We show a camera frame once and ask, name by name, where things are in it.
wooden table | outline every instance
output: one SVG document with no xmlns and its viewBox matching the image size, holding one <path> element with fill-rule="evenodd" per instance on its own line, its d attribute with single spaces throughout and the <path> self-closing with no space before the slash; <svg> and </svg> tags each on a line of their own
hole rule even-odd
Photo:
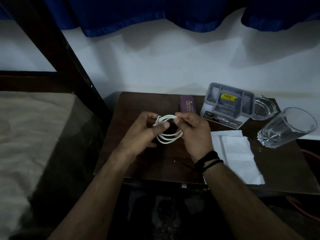
<svg viewBox="0 0 320 240">
<path fill-rule="evenodd" d="M 204 96 L 194 96 L 195 108 L 199 114 Z M 142 111 L 152 111 L 159 115 L 170 115 L 179 111 L 180 95 L 122 92 L 106 134 L 104 145 L 97 162 L 96 172 L 105 163 L 110 153 L 119 144 L 129 127 Z M 254 160 L 266 184 L 249 185 L 253 190 L 276 192 L 320 194 L 320 186 L 310 170 L 298 144 L 293 141 L 277 149 L 262 146 L 257 141 L 257 132 L 266 121 L 248 120 L 241 130 L 248 137 Z M 211 131 L 230 130 L 230 128 L 210 122 Z M 177 129 L 172 124 L 167 132 Z M 193 167 L 182 139 L 163 145 L 157 140 L 156 148 L 147 148 L 129 167 L 126 178 L 204 184 L 200 174 L 183 165 Z"/>
</svg>

person's left arm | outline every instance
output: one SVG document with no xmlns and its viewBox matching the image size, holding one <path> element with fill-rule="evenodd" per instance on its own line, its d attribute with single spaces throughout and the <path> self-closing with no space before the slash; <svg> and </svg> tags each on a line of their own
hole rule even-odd
<svg viewBox="0 0 320 240">
<path fill-rule="evenodd" d="M 142 112 L 118 147 L 94 177 L 78 202 L 48 239 L 106 239 L 126 170 L 151 141 L 169 128 L 164 122 L 153 128 L 157 114 Z"/>
</svg>

yellow price sticker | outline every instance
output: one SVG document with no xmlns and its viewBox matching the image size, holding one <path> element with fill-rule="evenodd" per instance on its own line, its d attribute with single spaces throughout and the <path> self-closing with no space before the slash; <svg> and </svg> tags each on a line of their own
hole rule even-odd
<svg viewBox="0 0 320 240">
<path fill-rule="evenodd" d="M 221 98 L 234 102 L 235 99 L 238 98 L 238 97 L 232 96 L 230 94 L 222 93 Z"/>
</svg>

folded tissue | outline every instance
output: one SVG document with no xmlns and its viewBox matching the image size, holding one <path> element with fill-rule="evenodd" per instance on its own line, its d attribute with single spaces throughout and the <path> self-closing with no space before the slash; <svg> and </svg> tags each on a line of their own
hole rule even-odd
<svg viewBox="0 0 320 240">
<path fill-rule="evenodd" d="M 241 130 L 212 131 L 211 138 L 220 159 L 245 184 L 265 184 L 254 161 L 250 143 Z"/>
</svg>

wooden beam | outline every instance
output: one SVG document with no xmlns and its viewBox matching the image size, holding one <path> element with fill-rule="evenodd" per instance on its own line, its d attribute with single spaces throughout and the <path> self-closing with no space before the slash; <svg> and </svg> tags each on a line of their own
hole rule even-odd
<svg viewBox="0 0 320 240">
<path fill-rule="evenodd" d="M 111 112 L 94 87 L 43 0 L 0 0 L 26 35 L 58 72 L 58 76 L 94 114 L 106 123 Z"/>
<path fill-rule="evenodd" d="M 0 91 L 74 92 L 57 72 L 0 71 Z"/>
</svg>

